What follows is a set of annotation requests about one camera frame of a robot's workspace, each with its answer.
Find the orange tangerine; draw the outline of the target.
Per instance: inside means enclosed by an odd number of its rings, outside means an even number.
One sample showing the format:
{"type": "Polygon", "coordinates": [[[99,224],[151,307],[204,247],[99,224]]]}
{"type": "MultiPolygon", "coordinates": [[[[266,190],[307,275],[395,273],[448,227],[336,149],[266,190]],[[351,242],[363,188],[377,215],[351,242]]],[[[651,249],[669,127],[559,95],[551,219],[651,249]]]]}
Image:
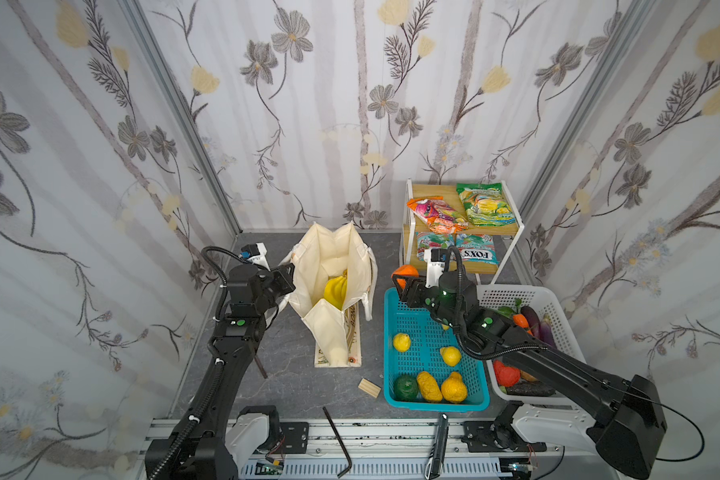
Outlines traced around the orange tangerine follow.
{"type": "Polygon", "coordinates": [[[416,279],[419,277],[418,270],[409,264],[405,264],[397,268],[393,272],[393,280],[400,290],[404,290],[410,279],[416,279]]]}

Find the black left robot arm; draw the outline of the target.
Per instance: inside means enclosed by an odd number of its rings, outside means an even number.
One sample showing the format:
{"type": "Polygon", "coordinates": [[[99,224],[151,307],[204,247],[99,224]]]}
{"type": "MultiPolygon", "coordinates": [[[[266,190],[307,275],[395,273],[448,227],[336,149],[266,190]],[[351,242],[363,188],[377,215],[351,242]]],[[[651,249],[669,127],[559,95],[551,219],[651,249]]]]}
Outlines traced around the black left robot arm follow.
{"type": "Polygon", "coordinates": [[[186,413],[144,458],[149,479],[237,479],[252,454],[278,445],[283,434],[273,406],[246,407],[229,421],[245,373],[258,361],[267,328],[294,291],[294,266],[270,267],[264,244],[240,253],[217,246],[201,256],[220,279],[207,348],[211,360],[186,413]]]}

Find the yellow banana bunch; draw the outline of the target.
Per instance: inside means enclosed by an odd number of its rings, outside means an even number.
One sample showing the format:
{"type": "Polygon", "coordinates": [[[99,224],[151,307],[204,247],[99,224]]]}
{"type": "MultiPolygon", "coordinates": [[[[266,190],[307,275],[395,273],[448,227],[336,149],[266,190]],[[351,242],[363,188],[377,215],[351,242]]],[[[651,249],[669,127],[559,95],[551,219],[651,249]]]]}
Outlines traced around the yellow banana bunch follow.
{"type": "Polygon", "coordinates": [[[339,311],[343,310],[344,302],[348,289],[348,273],[344,271],[342,275],[331,277],[323,290],[323,298],[339,311]]]}

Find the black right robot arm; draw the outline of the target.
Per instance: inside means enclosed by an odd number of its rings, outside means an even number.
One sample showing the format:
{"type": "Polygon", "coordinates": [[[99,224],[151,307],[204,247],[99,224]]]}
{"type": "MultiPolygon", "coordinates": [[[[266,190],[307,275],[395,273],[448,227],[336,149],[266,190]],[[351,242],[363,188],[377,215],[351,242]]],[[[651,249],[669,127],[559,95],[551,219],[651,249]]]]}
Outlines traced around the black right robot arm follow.
{"type": "Polygon", "coordinates": [[[392,275],[399,299],[450,327],[461,352],[473,359],[500,359],[525,371],[591,415],[584,438],[611,467],[634,479],[650,476],[667,432],[655,384],[640,375],[626,380],[601,371],[545,343],[498,311],[483,307],[476,285],[455,247],[434,285],[398,268],[392,275]]]}

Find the cream canvas grocery bag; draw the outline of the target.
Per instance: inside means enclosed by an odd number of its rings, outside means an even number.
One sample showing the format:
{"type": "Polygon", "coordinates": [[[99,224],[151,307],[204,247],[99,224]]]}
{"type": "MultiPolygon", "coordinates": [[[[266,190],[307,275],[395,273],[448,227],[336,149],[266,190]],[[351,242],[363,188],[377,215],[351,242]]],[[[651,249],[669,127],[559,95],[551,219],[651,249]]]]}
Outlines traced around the cream canvas grocery bag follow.
{"type": "Polygon", "coordinates": [[[335,230],[313,224],[283,259],[294,266],[289,305],[312,333],[330,368],[351,364],[347,313],[354,307],[372,318],[378,268],[374,253],[348,223],[335,230]]]}

